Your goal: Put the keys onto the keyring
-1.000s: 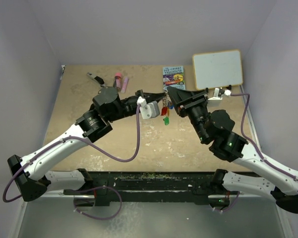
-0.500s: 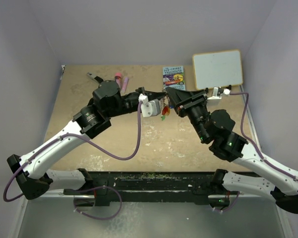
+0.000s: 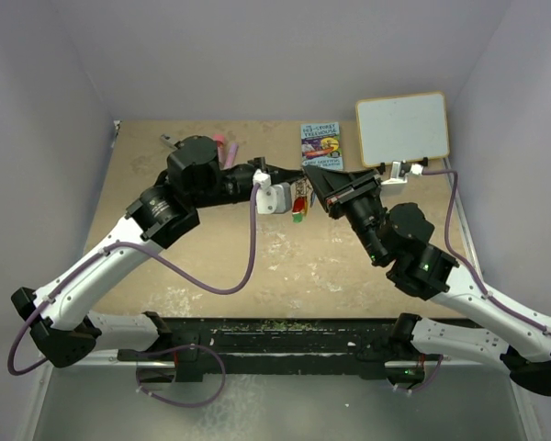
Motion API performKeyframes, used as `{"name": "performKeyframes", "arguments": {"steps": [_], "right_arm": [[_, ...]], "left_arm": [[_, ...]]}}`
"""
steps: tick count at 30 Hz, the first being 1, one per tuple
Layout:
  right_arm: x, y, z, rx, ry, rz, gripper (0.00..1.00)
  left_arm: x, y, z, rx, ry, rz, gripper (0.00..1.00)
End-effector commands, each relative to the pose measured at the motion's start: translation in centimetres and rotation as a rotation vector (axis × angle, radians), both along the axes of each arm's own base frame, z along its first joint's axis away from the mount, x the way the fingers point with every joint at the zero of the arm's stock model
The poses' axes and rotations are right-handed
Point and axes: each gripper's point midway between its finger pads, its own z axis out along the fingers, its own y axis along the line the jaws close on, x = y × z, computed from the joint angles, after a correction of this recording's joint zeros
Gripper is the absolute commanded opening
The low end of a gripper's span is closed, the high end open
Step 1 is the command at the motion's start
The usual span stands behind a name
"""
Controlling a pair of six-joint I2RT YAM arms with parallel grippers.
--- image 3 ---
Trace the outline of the large keyring with small rings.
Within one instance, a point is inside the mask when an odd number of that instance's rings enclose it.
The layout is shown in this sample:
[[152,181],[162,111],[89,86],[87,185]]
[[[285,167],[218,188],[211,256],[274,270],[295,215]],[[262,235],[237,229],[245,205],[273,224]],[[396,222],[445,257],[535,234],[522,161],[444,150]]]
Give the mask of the large keyring with small rings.
[[294,199],[304,199],[307,204],[310,202],[312,186],[306,177],[303,177],[294,183]]

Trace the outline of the green key tag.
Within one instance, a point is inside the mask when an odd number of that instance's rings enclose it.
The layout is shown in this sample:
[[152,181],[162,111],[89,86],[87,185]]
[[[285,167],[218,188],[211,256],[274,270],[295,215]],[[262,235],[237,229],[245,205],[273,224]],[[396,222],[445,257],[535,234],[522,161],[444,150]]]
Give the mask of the green key tag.
[[292,218],[294,223],[300,223],[304,219],[304,215],[301,212],[293,212]]

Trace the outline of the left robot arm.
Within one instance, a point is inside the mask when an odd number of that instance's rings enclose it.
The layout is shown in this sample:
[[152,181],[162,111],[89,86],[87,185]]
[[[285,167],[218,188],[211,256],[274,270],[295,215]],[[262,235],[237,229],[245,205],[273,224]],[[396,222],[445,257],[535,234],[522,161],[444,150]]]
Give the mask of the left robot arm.
[[299,170],[267,164],[263,157],[222,168],[219,145],[207,136],[178,141],[154,184],[127,208],[92,250],[47,285],[19,288],[11,300],[45,360],[66,368],[102,350],[167,356],[172,333],[158,314],[97,313],[94,306],[135,268],[168,249],[199,224],[198,209],[247,202],[250,225],[259,214],[291,209]]

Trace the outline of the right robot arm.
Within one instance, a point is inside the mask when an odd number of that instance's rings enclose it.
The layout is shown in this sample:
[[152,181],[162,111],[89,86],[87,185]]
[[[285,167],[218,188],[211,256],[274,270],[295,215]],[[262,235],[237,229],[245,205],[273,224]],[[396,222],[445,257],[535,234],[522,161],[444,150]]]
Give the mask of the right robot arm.
[[551,397],[551,316],[485,284],[453,249],[431,243],[434,227],[415,203],[386,209],[373,171],[345,173],[303,168],[327,214],[348,220],[373,266],[404,294],[456,311],[475,325],[460,327],[401,314],[389,337],[400,359],[454,356],[508,373],[518,386]]

